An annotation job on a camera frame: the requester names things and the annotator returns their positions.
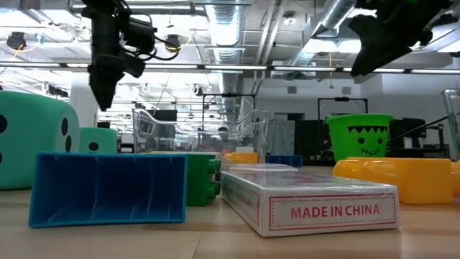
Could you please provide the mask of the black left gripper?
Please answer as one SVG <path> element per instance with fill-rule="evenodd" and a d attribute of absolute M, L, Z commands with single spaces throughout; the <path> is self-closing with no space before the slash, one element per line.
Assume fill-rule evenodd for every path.
<path fill-rule="evenodd" d="M 91 64 L 89 83 L 101 111 L 111 107 L 116 84 L 125 73 L 139 78 L 145 62 L 127 54 L 114 38 L 94 36 L 91 39 Z"/>

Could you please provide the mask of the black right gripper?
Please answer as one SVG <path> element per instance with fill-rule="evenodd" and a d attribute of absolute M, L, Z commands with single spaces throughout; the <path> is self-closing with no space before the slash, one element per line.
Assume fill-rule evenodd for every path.
<path fill-rule="evenodd" d="M 433 38 L 428 24 L 452 5 L 452 0 L 357 0 L 357 7 L 375 15 L 360 14 L 349 23 L 361 43 L 351 75 L 365 76 L 410 53 L 417 42 L 427 45 Z"/>

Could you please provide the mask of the teal foam die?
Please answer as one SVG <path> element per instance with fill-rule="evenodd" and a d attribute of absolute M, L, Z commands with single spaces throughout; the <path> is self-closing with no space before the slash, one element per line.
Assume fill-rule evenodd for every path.
<path fill-rule="evenodd" d="M 115 154 L 117 133 L 113 129 L 99 127 L 80 128 L 80 153 Z"/>
<path fill-rule="evenodd" d="M 74 108 L 50 97 L 0 91 L 0 191 L 30 188 L 39 152 L 77 152 Z"/>

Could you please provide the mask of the blue rounded toy block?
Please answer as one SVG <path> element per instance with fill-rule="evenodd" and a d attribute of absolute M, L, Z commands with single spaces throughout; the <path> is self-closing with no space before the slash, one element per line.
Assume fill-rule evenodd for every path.
<path fill-rule="evenodd" d="M 186 155 L 40 153 L 29 227 L 185 220 Z"/>

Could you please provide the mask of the small dark green brick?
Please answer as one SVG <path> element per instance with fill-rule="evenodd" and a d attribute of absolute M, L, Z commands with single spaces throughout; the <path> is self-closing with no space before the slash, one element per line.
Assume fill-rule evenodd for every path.
<path fill-rule="evenodd" d="M 220 193 L 215 177 L 221 171 L 221 161 L 215 155 L 188 154 L 187 206 L 207 206 Z"/>

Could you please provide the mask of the large blue toy brick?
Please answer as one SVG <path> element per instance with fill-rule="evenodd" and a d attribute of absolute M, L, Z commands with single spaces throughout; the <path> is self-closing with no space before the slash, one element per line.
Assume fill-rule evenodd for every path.
<path fill-rule="evenodd" d="M 275 163 L 289 165 L 294 168 L 303 167 L 302 155 L 267 155 L 265 158 L 266 163 Z"/>

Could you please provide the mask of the yellow square toy brick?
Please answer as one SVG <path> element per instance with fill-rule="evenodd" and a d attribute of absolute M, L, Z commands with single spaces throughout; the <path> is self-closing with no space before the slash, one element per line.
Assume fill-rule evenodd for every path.
<path fill-rule="evenodd" d="M 257 153 L 226 153 L 225 159 L 235 164 L 255 164 L 258 163 Z"/>

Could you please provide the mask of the white pillar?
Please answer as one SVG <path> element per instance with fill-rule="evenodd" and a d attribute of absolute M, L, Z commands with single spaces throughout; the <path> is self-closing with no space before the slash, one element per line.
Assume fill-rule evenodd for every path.
<path fill-rule="evenodd" d="M 87 73 L 74 73 L 70 88 L 70 105 L 78 115 L 80 127 L 97 127 L 98 104 L 89 86 Z"/>

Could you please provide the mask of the clear plastic bin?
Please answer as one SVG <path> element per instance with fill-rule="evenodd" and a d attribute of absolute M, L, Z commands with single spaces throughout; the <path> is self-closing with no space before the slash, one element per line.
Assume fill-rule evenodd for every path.
<path fill-rule="evenodd" d="M 267 133 L 270 113 L 255 109 L 241 119 L 229 121 L 226 117 L 197 117 L 182 121 L 159 120 L 144 109 L 133 111 L 134 151 L 200 151 L 198 144 L 198 128 L 213 138 L 213 149 L 221 155 L 226 153 L 257 153 L 258 163 L 265 161 L 267 152 Z M 233 144 L 231 152 L 223 153 L 217 146 L 220 140 L 218 128 L 226 127 L 229 139 Z"/>
<path fill-rule="evenodd" d="M 446 108 L 456 160 L 460 161 L 460 89 L 447 88 L 441 92 L 441 95 Z"/>

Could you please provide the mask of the person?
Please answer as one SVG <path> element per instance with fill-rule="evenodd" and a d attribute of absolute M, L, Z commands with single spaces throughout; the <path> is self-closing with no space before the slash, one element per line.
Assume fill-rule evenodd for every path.
<path fill-rule="evenodd" d="M 219 127 L 218 128 L 218 135 L 220 140 L 217 142 L 218 148 L 223 152 L 231 152 L 233 149 L 233 144 L 229 139 L 228 129 L 226 127 Z"/>
<path fill-rule="evenodd" d="M 197 148 L 200 151 L 210 151 L 213 149 L 213 138 L 204 132 L 204 130 L 198 128 L 198 144 Z"/>

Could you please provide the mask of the grey partition panel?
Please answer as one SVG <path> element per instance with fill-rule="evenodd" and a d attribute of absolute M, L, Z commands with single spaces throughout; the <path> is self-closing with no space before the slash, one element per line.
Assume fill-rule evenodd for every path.
<path fill-rule="evenodd" d="M 268 125 L 267 153 L 293 155 L 295 151 L 295 121 L 271 119 Z"/>

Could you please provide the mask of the large yellow notched block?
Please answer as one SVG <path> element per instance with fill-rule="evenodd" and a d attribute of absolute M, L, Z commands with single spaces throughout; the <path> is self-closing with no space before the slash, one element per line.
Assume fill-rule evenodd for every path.
<path fill-rule="evenodd" d="M 403 204 L 454 202 L 452 162 L 443 158 L 347 158 L 333 175 L 397 187 Z"/>

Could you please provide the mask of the yellow wedge block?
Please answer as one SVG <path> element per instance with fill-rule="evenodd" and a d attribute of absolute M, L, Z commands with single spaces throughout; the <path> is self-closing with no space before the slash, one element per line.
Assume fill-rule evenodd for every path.
<path fill-rule="evenodd" d="M 451 163 L 453 194 L 455 198 L 460 198 L 460 162 Z"/>

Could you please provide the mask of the silver ventilation duct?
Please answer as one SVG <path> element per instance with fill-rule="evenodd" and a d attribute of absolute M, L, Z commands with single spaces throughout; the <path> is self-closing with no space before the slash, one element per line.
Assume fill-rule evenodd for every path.
<path fill-rule="evenodd" d="M 303 46 L 289 61 L 291 66 L 307 66 L 317 53 L 333 52 L 342 23 L 357 0 L 327 0 L 323 11 L 310 17 L 302 31 Z"/>
<path fill-rule="evenodd" d="M 242 43 L 243 8 L 237 5 L 218 4 L 205 7 L 209 18 L 209 33 L 216 64 L 238 65 L 242 61 L 242 51 L 237 47 Z M 242 92 L 242 74 L 223 72 L 218 76 L 218 85 L 223 94 Z"/>

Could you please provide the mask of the black station frame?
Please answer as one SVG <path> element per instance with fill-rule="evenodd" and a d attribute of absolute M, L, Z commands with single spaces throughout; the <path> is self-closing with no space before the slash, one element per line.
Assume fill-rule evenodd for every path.
<path fill-rule="evenodd" d="M 364 103 L 364 107 L 360 107 L 362 111 L 365 114 L 369 113 L 369 101 L 368 99 L 362 99 L 362 98 L 349 98 L 349 97 L 333 97 L 333 98 L 317 98 L 317 115 L 318 118 L 321 118 L 321 102 L 322 101 L 334 101 L 334 102 L 348 102 L 348 101 L 353 101 L 355 104 L 358 104 L 358 101 L 362 101 Z"/>

